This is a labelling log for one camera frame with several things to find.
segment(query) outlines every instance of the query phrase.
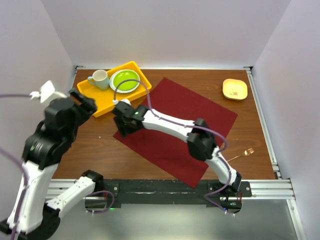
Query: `red placemat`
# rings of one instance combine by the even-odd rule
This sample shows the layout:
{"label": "red placemat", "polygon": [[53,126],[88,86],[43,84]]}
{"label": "red placemat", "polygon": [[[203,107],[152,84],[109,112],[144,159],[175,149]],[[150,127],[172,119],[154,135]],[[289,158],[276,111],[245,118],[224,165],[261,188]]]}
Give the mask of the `red placemat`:
{"label": "red placemat", "polygon": [[[202,118],[212,130],[224,137],[237,118],[235,112],[167,78],[154,88],[150,97],[152,107],[157,111],[185,120]],[[147,99],[142,104],[148,105]],[[141,129],[126,137],[121,137],[117,131],[113,137],[193,188],[208,168],[206,163],[189,155],[186,143],[159,131]],[[216,141],[219,145],[223,143],[218,137]]]}

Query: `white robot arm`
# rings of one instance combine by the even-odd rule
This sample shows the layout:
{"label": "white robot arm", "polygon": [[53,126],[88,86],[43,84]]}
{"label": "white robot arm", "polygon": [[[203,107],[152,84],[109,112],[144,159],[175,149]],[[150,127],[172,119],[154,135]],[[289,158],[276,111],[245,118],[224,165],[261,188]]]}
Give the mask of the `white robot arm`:
{"label": "white robot arm", "polygon": [[[24,201],[18,207],[24,189],[22,179],[13,210],[9,218],[0,223],[0,231],[11,234],[15,229],[19,233],[18,239],[48,239],[56,231],[60,219],[75,204],[92,192],[102,190],[103,176],[88,170],[64,193],[45,202],[51,179],[63,154],[75,141],[78,127],[97,110],[93,99],[74,89],[69,93],[80,104],[56,91],[51,81],[46,82],[40,92],[30,94],[32,99],[39,99],[46,106],[45,118],[25,141],[22,166],[29,180]],[[15,222],[16,212],[19,212],[18,222]]]}
{"label": "white robot arm", "polygon": [[220,153],[215,136],[197,128],[209,129],[203,119],[183,120],[144,105],[133,108],[127,99],[119,101],[112,112],[115,114],[113,118],[115,124],[123,137],[140,129],[156,130],[172,135],[187,143],[190,155],[206,162],[217,174],[220,183],[228,183],[226,190],[238,192],[242,177]]}

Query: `mug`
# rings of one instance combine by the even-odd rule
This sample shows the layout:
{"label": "mug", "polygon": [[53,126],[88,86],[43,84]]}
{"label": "mug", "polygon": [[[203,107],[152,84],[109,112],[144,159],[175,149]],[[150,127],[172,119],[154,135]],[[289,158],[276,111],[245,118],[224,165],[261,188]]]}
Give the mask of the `mug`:
{"label": "mug", "polygon": [[109,87],[109,77],[105,70],[97,70],[92,76],[88,77],[88,82],[97,86],[101,90],[107,90]]}

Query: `yellow tray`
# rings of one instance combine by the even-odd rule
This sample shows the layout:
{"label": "yellow tray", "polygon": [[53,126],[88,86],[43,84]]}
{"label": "yellow tray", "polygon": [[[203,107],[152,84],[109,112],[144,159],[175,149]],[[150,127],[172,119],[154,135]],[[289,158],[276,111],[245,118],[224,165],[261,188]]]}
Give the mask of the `yellow tray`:
{"label": "yellow tray", "polygon": [[[151,84],[147,80],[146,76],[142,73],[141,69],[138,67],[136,62],[129,61],[121,66],[117,66],[109,71],[107,71],[109,79],[111,78],[112,74],[115,72],[122,70],[122,69],[130,69],[135,71],[139,74],[140,81],[142,81],[148,88],[151,89]],[[95,100],[95,104],[98,107],[98,110],[93,114],[94,117],[100,117],[101,115],[112,111],[115,107],[112,100],[114,99],[115,91],[109,87],[107,90],[100,90],[98,87],[92,85],[88,82],[88,80],[84,80],[79,82],[77,85],[79,92],[83,95],[93,98]],[[146,89],[141,84],[132,92],[129,93],[117,93],[116,99],[128,99],[130,101],[136,100],[144,95],[146,95]]]}

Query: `wooden table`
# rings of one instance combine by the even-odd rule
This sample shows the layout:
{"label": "wooden table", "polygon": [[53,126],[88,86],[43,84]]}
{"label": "wooden table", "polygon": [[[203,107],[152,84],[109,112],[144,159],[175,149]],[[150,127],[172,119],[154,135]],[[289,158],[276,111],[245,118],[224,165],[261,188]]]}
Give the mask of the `wooden table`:
{"label": "wooden table", "polygon": [[[74,86],[95,70],[78,70]],[[156,87],[168,79],[211,99],[234,111],[238,117],[227,136],[229,147],[224,157],[230,159],[248,148],[255,152],[247,157],[231,161],[244,179],[275,179],[264,134],[260,124],[253,94],[245,70],[142,70],[146,78]],[[225,79],[239,79],[248,85],[248,97],[243,101],[226,99],[222,93]],[[145,97],[132,102],[136,107]],[[63,156],[54,174],[56,179],[77,179],[91,169],[106,179],[174,179],[170,174],[150,163],[139,154],[113,138],[117,131],[113,122],[114,115],[109,112],[98,118],[92,117],[82,125],[72,148]],[[203,179],[216,179],[215,173],[208,168]]]}

